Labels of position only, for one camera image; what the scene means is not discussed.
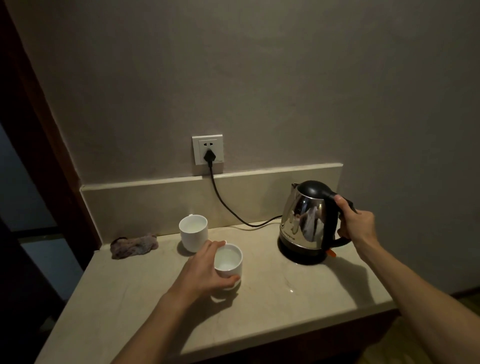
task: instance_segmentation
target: black power cord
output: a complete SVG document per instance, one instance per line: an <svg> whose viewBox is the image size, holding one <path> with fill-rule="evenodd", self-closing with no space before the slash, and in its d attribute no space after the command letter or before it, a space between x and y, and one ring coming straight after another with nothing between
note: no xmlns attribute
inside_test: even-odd
<svg viewBox="0 0 480 364"><path fill-rule="evenodd" d="M281 218L282 217L282 215L275 216L274 218L271 218L270 220L265 221L265 222L263 222L261 224L258 224L258 225L252 225L252 224L249 224L248 222L243 221L235 212L232 211L232 209L230 207L227 206L227 204L225 202L223 202L222 198L220 197L220 194L218 193L218 190L216 189L215 178L213 178L213 170L212 170L213 161L215 160L215 158L216 158L215 153L212 152L211 149L208 149L207 152L204 155L204 159L207 161L208 168L210 169L210 177L212 178L213 188L215 189L216 196L218 197L218 199L220 200L222 205L225 206L225 208L228 211L230 211L233 216L235 216L238 220L243 222L245 225L250 226L251 228L259 228L261 226L264 226L264 225L268 224L270 221L275 220L276 218Z"/></svg>

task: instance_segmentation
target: marble countertop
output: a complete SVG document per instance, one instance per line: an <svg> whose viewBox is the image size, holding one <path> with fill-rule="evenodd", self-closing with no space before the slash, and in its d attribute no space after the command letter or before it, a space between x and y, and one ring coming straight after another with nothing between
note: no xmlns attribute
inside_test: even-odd
<svg viewBox="0 0 480 364"><path fill-rule="evenodd" d="M336 258L302 266L277 248L279 221L211 229L243 251L238 289L197 302L187 314L169 362L189 363L394 308L354 246ZM146 255L112 260L95 252L37 358L38 364L109 363L148 317L187 260L180 235L158 237Z"/></svg>

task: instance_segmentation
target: white mug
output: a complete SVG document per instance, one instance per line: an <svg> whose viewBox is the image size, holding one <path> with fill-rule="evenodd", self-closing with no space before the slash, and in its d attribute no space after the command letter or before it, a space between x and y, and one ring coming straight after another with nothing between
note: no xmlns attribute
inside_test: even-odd
<svg viewBox="0 0 480 364"><path fill-rule="evenodd" d="M215 253L215 271L219 276L228 278L239 275L240 279L235 282L232 288L225 288L226 291L234 289L241 281L243 253L240 248L233 244L225 244L217 249Z"/></svg>
<svg viewBox="0 0 480 364"><path fill-rule="evenodd" d="M208 220L202 215L189 215L179 223L181 242L189 252L196 253L208 240Z"/></svg>

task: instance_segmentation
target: left hand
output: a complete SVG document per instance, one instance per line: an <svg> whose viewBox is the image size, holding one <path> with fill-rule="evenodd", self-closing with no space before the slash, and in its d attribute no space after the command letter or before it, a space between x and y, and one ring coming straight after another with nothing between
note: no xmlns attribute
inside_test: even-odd
<svg viewBox="0 0 480 364"><path fill-rule="evenodd" d="M225 243L207 240L194 256L188 258L168 292L177 295L186 305L190 305L215 289L233 287L240 276L221 278L214 267L216 250Z"/></svg>

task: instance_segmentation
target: electrical socket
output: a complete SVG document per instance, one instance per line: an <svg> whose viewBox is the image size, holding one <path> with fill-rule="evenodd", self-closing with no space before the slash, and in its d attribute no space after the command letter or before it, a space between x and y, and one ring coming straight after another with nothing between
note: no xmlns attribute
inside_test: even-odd
<svg viewBox="0 0 480 364"><path fill-rule="evenodd" d="M204 155L208 149L215 153L214 163L223 163L223 135L201 135L192 136L193 155L195 156L195 164L207 164Z"/></svg>

